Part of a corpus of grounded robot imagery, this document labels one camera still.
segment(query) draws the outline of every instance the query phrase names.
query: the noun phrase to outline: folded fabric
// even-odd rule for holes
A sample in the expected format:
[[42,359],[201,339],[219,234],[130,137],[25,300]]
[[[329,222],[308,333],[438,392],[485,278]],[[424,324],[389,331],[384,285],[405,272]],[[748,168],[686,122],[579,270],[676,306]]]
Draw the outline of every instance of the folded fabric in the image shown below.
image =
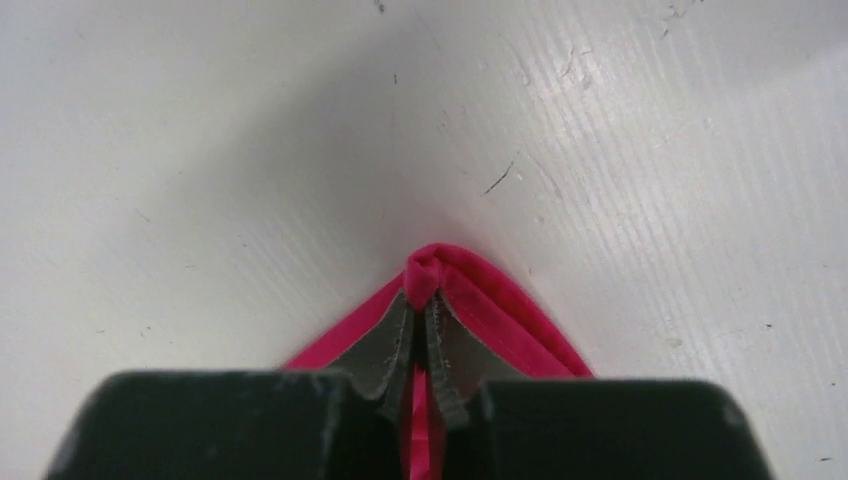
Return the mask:
[[[457,319],[514,368],[531,377],[590,377],[591,371],[533,300],[509,277],[463,248],[432,244],[404,271],[300,352],[284,368],[323,368],[380,321],[403,288],[416,310],[440,290]],[[430,478],[427,374],[416,369],[410,478]]]

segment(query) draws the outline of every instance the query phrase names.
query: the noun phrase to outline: dark mark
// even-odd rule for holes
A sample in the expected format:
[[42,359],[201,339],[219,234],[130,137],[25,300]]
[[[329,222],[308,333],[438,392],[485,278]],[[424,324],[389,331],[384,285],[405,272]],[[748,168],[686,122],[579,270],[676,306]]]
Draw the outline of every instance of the dark mark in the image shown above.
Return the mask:
[[565,72],[560,74],[560,78],[567,76],[571,73],[571,67],[574,66],[574,45],[571,46],[571,50],[568,51],[568,65],[565,67]]
[[[691,2],[689,2],[689,5],[694,5],[695,2],[704,3],[704,0],[692,0]],[[674,6],[674,2],[671,2],[671,3],[668,4],[668,9],[671,10],[671,15],[662,19],[663,22],[665,22],[665,30],[663,30],[663,34],[660,37],[660,40],[665,40],[665,37],[668,36],[668,34],[669,34],[669,27],[668,27],[669,23],[671,23],[672,20],[682,20],[683,17],[686,16],[686,12],[689,11],[688,8],[684,8],[683,10],[678,11],[677,8]]]
[[589,90],[589,88],[592,86],[592,81],[592,76],[587,73],[586,75],[583,75],[583,78],[580,79],[580,86],[583,87],[583,90]]
[[145,215],[145,214],[141,213],[141,210],[139,210],[139,209],[137,209],[137,208],[136,208],[136,209],[135,209],[135,213],[137,213],[137,214],[138,214],[138,216],[140,216],[141,218],[143,218],[145,222],[150,223],[150,218],[148,218],[148,216],[147,216],[147,215]]
[[482,197],[482,196],[486,196],[489,192],[491,192],[492,190],[494,190],[494,189],[495,189],[495,187],[497,187],[497,186],[498,186],[498,184],[499,184],[499,183],[501,183],[501,182],[503,181],[503,179],[504,179],[504,178],[506,178],[507,174],[509,173],[509,170],[512,168],[512,166],[513,166],[514,164],[515,164],[515,160],[513,160],[513,161],[509,162],[509,166],[508,166],[508,167],[506,167],[506,171],[504,172],[504,174],[503,174],[503,175],[501,175],[501,178],[499,178],[499,179],[498,179],[495,183],[493,183],[493,184],[492,184],[492,186],[491,186],[491,187],[489,187],[489,189],[488,189],[488,190],[486,190],[485,192],[483,192],[483,195],[481,195],[481,197]]

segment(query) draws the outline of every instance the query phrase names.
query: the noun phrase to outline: scratch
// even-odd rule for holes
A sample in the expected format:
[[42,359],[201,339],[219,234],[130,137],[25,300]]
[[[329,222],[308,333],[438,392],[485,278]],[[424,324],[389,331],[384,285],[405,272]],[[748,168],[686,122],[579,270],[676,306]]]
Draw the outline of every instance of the scratch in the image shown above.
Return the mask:
[[665,137],[659,143],[657,143],[656,145],[651,147],[651,150],[656,150],[656,149],[662,147],[663,145],[665,145],[666,143],[670,142],[673,137],[675,137],[678,133],[680,133],[684,128],[691,125],[692,122],[693,122],[692,120],[686,120],[685,122],[681,123],[680,126],[675,128],[674,130],[672,130],[671,133],[669,133],[668,135],[665,135]]
[[556,183],[556,180],[554,180],[553,175],[551,175],[548,169],[545,168],[541,163],[539,163],[538,160],[534,160],[533,164],[536,165],[536,170],[539,171],[539,175],[542,176],[544,182],[548,184],[548,190],[553,191],[554,197],[558,202],[562,202],[562,189],[559,188],[559,184]]
[[430,25],[427,25],[427,22],[424,20],[424,17],[421,16],[421,13],[418,11],[418,7],[416,7],[415,4],[412,4],[412,11],[415,12],[415,18],[417,18],[418,21],[421,22],[421,25],[424,26],[424,30],[427,32],[427,35],[430,36],[430,40],[433,41],[433,45],[436,46],[436,50],[441,52],[442,46],[439,45],[439,41],[436,40],[436,36],[433,35],[433,31],[430,30]]
[[145,214],[141,213],[141,210],[139,210],[139,209],[137,209],[137,208],[136,208],[136,209],[135,209],[135,213],[137,213],[137,214],[138,214],[138,216],[140,216],[141,218],[143,218],[145,222],[150,223],[150,218],[149,218],[147,215],[145,215]]
[[513,161],[509,162],[509,166],[508,166],[508,167],[506,167],[506,171],[504,171],[504,174],[503,174],[503,175],[501,175],[501,178],[497,179],[497,181],[495,181],[495,183],[493,183],[493,184],[492,184],[492,186],[491,186],[491,187],[489,187],[489,189],[488,189],[488,190],[486,190],[485,192],[483,192],[483,195],[481,195],[481,196],[486,196],[486,194],[488,194],[489,192],[491,192],[492,190],[494,190],[494,189],[495,189],[495,187],[497,187],[497,186],[498,186],[498,185],[499,185],[499,184],[503,181],[503,179],[504,179],[504,178],[506,178],[507,174],[509,173],[509,170],[512,168],[512,166],[513,166],[513,165],[515,165],[515,160],[513,160]]
[[560,74],[560,78],[564,78],[571,73],[571,68],[574,66],[574,45],[571,46],[571,50],[568,52],[568,65],[565,66],[565,72]]
[[720,334],[716,335],[715,337],[713,337],[713,340],[718,340],[720,338],[728,337],[730,335],[737,335],[737,334],[740,334],[744,331],[745,331],[744,328],[737,328],[737,329],[731,330],[729,332],[720,333]]

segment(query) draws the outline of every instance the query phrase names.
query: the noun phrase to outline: white table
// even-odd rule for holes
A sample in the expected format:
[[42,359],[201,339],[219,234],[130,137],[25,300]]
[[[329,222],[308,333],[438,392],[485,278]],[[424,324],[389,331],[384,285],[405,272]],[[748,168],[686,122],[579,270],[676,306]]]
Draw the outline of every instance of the white table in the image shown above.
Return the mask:
[[844,0],[7,0],[0,477],[109,373],[273,366],[446,241],[844,479],[846,86]]

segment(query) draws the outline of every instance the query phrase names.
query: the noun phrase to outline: pink fabric corner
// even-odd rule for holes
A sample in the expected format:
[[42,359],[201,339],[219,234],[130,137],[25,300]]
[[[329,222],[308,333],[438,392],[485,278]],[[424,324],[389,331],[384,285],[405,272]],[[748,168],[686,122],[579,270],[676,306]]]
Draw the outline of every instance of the pink fabric corner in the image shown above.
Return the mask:
[[[323,368],[380,321],[398,290],[422,310],[437,289],[458,320],[490,349],[532,377],[591,377],[577,351],[533,300],[478,255],[446,244],[413,253],[403,273],[304,349],[284,368]],[[410,478],[430,478],[426,373],[416,371],[410,443]]]

